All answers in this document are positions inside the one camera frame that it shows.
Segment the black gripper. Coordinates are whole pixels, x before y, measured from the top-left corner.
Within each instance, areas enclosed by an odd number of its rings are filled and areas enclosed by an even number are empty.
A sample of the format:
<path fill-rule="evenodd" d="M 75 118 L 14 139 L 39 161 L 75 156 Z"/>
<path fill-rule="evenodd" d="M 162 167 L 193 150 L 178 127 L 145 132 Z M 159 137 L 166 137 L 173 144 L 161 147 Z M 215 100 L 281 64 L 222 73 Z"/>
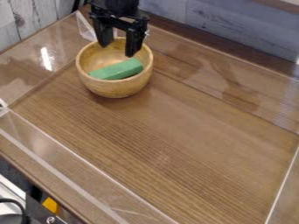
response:
<path fill-rule="evenodd" d="M 90 17 L 102 47 L 115 40 L 114 29 L 126 32 L 126 56 L 131 58 L 142 49 L 150 17 L 141 11 L 139 3 L 90 3 Z"/>

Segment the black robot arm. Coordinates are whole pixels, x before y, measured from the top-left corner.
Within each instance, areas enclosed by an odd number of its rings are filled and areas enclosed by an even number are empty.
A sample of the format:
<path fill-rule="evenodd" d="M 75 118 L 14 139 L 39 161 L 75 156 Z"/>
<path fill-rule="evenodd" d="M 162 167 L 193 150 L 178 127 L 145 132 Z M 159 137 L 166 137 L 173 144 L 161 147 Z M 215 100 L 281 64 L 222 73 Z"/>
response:
<path fill-rule="evenodd" d="M 150 22 L 139 10 L 139 0 L 88 0 L 88 4 L 98 43 L 102 47 L 110 46 L 118 28 L 126 33 L 126 56 L 133 57 L 142 49 Z"/>

